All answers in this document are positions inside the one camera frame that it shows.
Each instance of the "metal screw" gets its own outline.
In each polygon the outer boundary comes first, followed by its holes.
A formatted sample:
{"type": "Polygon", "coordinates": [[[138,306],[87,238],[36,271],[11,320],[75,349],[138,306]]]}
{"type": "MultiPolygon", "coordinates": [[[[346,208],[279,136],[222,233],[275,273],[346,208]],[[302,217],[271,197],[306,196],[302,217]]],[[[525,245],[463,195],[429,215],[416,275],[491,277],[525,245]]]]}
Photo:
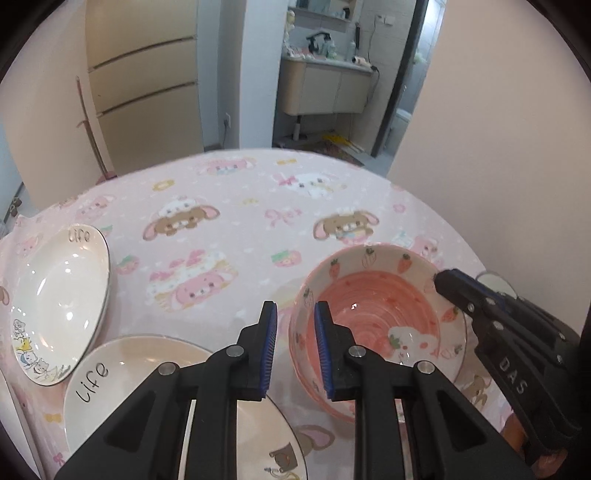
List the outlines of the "metal screw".
{"type": "Polygon", "coordinates": [[[243,353],[244,348],[242,348],[240,345],[230,345],[228,348],[226,348],[227,356],[236,357],[241,356],[243,353]]]}
{"type": "Polygon", "coordinates": [[[435,371],[435,365],[426,360],[421,360],[417,363],[417,370],[422,374],[431,375],[435,371]]]}
{"type": "Polygon", "coordinates": [[[363,348],[361,345],[353,345],[349,347],[349,355],[354,356],[355,358],[361,358],[365,356],[367,350],[363,348]]]}
{"type": "Polygon", "coordinates": [[[172,362],[164,362],[160,364],[158,367],[158,373],[160,375],[170,375],[173,374],[174,371],[177,369],[177,366],[172,362]]]}

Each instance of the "door frame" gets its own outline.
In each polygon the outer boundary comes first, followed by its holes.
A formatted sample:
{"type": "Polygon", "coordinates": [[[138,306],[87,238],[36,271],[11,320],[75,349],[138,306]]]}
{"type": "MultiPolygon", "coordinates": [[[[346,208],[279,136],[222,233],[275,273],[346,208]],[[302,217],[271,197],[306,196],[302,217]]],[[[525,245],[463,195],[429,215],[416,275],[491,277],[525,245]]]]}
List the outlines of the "door frame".
{"type": "Polygon", "coordinates": [[[414,5],[413,19],[411,20],[408,37],[404,45],[404,51],[402,52],[400,67],[398,67],[398,73],[394,80],[392,93],[388,99],[386,111],[384,112],[382,123],[379,126],[378,135],[375,138],[374,147],[371,150],[371,156],[374,158],[379,155],[384,146],[388,135],[388,129],[392,122],[392,117],[396,112],[396,107],[404,91],[404,80],[413,65],[414,53],[417,50],[418,39],[421,35],[423,23],[425,22],[425,14],[427,13],[427,5],[429,1],[435,0],[417,0],[417,3],[414,5]]]}

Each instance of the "power cord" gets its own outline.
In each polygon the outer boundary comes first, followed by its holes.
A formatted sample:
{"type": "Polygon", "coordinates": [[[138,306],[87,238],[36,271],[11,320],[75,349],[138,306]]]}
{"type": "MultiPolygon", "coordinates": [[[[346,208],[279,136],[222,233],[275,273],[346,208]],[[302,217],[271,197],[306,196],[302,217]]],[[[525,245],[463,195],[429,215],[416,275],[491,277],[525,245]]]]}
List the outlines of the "power cord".
{"type": "Polygon", "coordinates": [[[369,56],[369,53],[371,52],[371,41],[374,39],[374,34],[375,34],[375,29],[376,29],[376,15],[374,15],[374,31],[371,32],[371,35],[369,36],[369,45],[368,45],[368,61],[371,63],[371,58],[369,56]]]}
{"type": "Polygon", "coordinates": [[[368,91],[368,96],[365,99],[365,105],[363,106],[363,108],[367,107],[367,105],[371,102],[371,100],[374,98],[374,93],[376,88],[378,87],[378,83],[379,83],[379,77],[380,77],[380,73],[379,73],[379,68],[377,68],[375,65],[371,66],[371,69],[374,72],[378,72],[378,79],[375,81],[374,86],[368,91]]]}

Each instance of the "doorway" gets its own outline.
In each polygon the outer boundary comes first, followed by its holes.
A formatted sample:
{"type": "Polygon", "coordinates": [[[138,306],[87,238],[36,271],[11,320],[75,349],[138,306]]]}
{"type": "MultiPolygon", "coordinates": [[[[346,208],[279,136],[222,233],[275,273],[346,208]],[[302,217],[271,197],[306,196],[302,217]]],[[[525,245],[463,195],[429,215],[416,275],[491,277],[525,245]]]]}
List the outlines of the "doorway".
{"type": "Polygon", "coordinates": [[[401,66],[371,152],[373,157],[387,160],[390,165],[413,117],[444,10],[445,0],[417,0],[401,66]]]}

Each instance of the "toiletry bottle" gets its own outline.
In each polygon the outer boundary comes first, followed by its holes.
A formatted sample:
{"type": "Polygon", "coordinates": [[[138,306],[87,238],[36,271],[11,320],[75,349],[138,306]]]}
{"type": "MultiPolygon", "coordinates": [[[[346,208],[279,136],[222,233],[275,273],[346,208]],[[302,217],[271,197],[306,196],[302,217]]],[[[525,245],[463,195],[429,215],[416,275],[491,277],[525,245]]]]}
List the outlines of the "toiletry bottle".
{"type": "Polygon", "coordinates": [[[347,48],[347,55],[345,55],[345,61],[355,61],[355,53],[357,52],[357,45],[355,45],[354,41],[349,43],[349,47],[347,48]]]}

